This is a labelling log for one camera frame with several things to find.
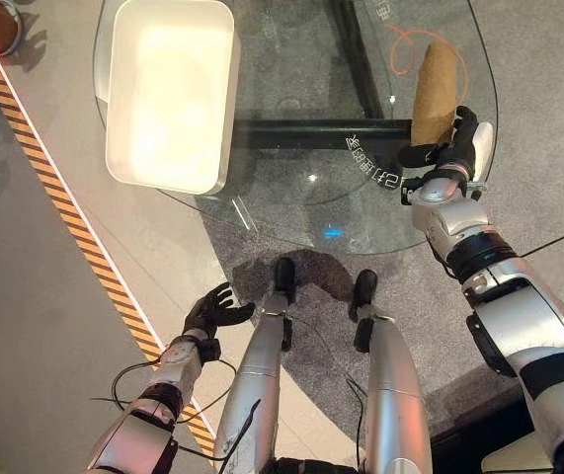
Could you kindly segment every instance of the white tray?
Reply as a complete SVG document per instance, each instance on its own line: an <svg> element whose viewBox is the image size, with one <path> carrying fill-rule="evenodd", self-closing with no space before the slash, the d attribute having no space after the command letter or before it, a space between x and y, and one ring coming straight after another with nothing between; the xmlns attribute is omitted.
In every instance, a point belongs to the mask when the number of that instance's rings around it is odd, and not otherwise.
<svg viewBox="0 0 564 474"><path fill-rule="evenodd" d="M106 165L119 181L216 193L229 160L240 41L214 0L127 0L113 34Z"/></svg>

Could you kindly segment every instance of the glass tabletop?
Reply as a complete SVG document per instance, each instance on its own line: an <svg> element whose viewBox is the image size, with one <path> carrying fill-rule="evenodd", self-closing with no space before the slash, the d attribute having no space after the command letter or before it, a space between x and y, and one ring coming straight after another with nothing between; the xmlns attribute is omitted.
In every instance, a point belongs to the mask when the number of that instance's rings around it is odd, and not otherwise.
<svg viewBox="0 0 564 474"><path fill-rule="evenodd" d="M226 0L241 40L224 188L164 192L217 219L334 253L424 237L400 203L417 71L428 44L457 56L457 102L496 129L492 75L466 0Z"/></svg>

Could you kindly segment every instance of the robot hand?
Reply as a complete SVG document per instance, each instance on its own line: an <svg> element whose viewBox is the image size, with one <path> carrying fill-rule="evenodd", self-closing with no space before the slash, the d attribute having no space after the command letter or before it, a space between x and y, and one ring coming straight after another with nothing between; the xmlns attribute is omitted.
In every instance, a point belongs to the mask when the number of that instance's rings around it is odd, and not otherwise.
<svg viewBox="0 0 564 474"><path fill-rule="evenodd" d="M93 448L86 473L167 474L177 453L172 431L206 361L220 357L218 326L246 321L255 305L231 308L229 283L199 299L185 319L183 334L158 360L141 395L104 432Z"/></svg>
<svg viewBox="0 0 564 474"><path fill-rule="evenodd" d="M248 303L231 308L234 304L232 294L229 282L226 281L199 299L185 318L183 334L199 329L205 331L209 338L213 338L218 326L233 326L251 318L255 304Z"/></svg>
<svg viewBox="0 0 564 474"><path fill-rule="evenodd" d="M472 179L476 150L473 144L479 126L477 115L465 106L457 108L455 132L450 143L407 146L398 153L398 161L405 168L423 168L437 165L462 166Z"/></svg>

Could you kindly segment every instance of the orange marking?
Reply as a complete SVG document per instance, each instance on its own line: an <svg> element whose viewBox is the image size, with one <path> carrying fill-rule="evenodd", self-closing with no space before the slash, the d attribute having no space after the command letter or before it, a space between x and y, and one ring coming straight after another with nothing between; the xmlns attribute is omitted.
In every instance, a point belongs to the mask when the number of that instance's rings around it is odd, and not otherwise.
<svg viewBox="0 0 564 474"><path fill-rule="evenodd" d="M461 53L457 50L457 48L455 46L452 45L452 43L450 41L448 41L448 39L441 37L437 33L433 33L433 32L430 32L428 30L409 30L408 32L405 32L405 31L399 29L398 27L396 27L395 25L392 25L390 23L384 23L384 26L387 29L389 29L389 30L395 32L396 34L398 34L398 39L391 46L391 49L389 51L389 68L391 69L391 72L393 72L396 76L404 76L406 74L409 74L415 67L416 49L415 49L414 42L411 40L411 36L413 36L413 35L425 35L425 36L433 38L434 40L438 40L438 41L445 42L446 44L448 44L448 46L450 46L450 49L452 49L452 53L457 58L457 61L459 61L459 65L461 66L461 71L463 73L463 88L462 88L462 91L461 91L461 95L459 96L459 99L457 100L457 104L460 106L464 103L464 101L466 100L466 97L468 96L468 87L469 87L469 82L470 82L470 78L469 78L469 74L468 74L468 66L467 66L466 61L464 60L463 56L461 55ZM409 65L409 67L407 67L405 69L396 69L395 62L396 62L396 56L398 54L398 46L400 45L402 40L406 40L406 42L408 42L409 45L412 48L411 63Z"/></svg>

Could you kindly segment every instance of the striped floor edge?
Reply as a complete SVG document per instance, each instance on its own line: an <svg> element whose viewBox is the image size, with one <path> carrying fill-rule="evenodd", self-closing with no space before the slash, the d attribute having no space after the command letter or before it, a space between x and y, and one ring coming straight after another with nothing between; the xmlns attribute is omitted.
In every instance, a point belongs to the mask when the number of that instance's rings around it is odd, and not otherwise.
<svg viewBox="0 0 564 474"><path fill-rule="evenodd" d="M12 89L1 71L0 109L14 131L16 139L23 147L23 151L40 179L44 190L51 198L51 202L58 210L69 232L75 238L75 242L97 276L99 283L119 312L121 320L129 329L145 357L148 360L154 360L162 352L156 334L148 326L144 315L140 314L137 303L114 271L114 265L98 244L90 225L75 205L75 201L59 176L57 169L42 150L37 134L23 114L19 102L14 97ZM192 403L183 409L183 416L189 418L195 415L199 409L196 401L192 399ZM204 454L213 455L214 436L206 420L201 416L195 416L187 422L187 426L201 451Z"/></svg>

